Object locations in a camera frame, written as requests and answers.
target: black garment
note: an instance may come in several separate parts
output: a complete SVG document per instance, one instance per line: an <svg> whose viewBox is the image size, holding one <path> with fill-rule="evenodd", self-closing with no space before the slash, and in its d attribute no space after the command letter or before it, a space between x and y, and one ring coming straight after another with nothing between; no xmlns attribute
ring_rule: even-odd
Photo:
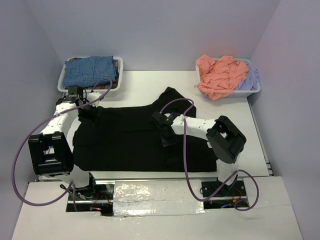
<svg viewBox="0 0 320 240"><path fill-rule="evenodd" d="M82 123L75 132L75 164L85 171L183 172L183 136L178 136L178 144L164 148L159 130L149 123L155 111L178 98L183 96L168 87L150 105L103 109L99 126ZM190 105L176 101L163 113L182 114ZM187 116L195 118L196 107ZM217 170L217 157L206 140L187 136L186 148L189 172Z"/></svg>

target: purple fabric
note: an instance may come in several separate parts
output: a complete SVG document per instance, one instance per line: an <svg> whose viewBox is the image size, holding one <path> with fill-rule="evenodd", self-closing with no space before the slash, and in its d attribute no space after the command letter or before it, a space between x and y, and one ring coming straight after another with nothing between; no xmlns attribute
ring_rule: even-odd
<svg viewBox="0 0 320 240"><path fill-rule="evenodd" d="M246 74L246 80L241 81L236 90L257 90L257 83L260 81L258 70L250 63L248 63L247 66L250 70Z"/></svg>

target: white plastic basket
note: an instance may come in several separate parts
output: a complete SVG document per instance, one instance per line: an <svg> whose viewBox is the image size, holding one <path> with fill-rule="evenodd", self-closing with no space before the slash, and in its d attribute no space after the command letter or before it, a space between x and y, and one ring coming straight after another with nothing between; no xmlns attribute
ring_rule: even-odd
<svg viewBox="0 0 320 240"><path fill-rule="evenodd" d="M235 58L234 59L236 62L237 61L244 61L246 64L252 64L252 62L249 59L245 58ZM199 72L199 67L197 64L195 64L195 71L196 71L196 77L198 78L199 83L201 82L200 78L200 72ZM250 96L251 94L257 93L260 91L260 82L257 82L256 85L256 90L235 90L233 93L231 93L229 96L226 96L226 98L246 98Z"/></svg>
<svg viewBox="0 0 320 240"><path fill-rule="evenodd" d="M88 57L87 56L74 56L74 57L68 58L67 61L69 61L70 59L73 59L73 58L84 59L84 58L88 58ZM122 74L123 74L123 71L124 71L124 61L122 60L122 58L118 57L118 56L114 56L113 60L117 60L118 61L119 79L118 79L118 84L117 84L116 88L110 89L110 92L117 91L120 88L121 81L122 81ZM65 86L64 86L64 78L65 78L65 74L66 74L66 70L65 69L66 69L66 65L64 64L63 68L62 68L62 71L61 71L61 74L60 74L60 77L59 77L59 80L58 80L58 90L60 92L67 93L68 89L66 89ZM104 93L105 91L107 91L107 89L96 89L94 91L95 92Z"/></svg>

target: transparent plastic wrap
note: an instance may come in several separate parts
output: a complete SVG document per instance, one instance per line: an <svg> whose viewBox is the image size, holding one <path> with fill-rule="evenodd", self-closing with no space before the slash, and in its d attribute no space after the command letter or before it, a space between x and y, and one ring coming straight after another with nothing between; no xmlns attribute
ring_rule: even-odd
<svg viewBox="0 0 320 240"><path fill-rule="evenodd" d="M192 180L199 197L201 181ZM115 216L195 215L204 213L203 202L191 195L184 180L116 181L113 196Z"/></svg>

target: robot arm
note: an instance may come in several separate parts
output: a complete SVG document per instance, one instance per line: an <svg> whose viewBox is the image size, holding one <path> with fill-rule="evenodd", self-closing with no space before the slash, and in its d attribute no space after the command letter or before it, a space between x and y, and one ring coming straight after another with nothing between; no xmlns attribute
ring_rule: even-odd
<svg viewBox="0 0 320 240"><path fill-rule="evenodd" d="M79 86L70 87L68 95L60 98L56 103L55 115L40 134L32 135L28 140L33 170L38 176L57 178L66 183L73 182L77 193L90 198L96 192L96 182L93 175L81 170L74 164L73 154L68 145L66 136L73 121L96 125L99 122L102 107L99 101L78 110L59 114L65 110L82 105L85 101L92 102L100 97L101 93L91 92L83 98L83 89Z"/></svg>
<svg viewBox="0 0 320 240"><path fill-rule="evenodd" d="M151 123L161 131L161 140L164 147L177 143L176 135L184 134L184 116L179 113L161 114L155 112ZM226 116L218 119L198 119L185 117L186 134L207 140L215 155L218 180L224 182L231 174L238 170L237 158L244 149L246 137ZM226 185L230 186L236 179L231 178Z"/></svg>

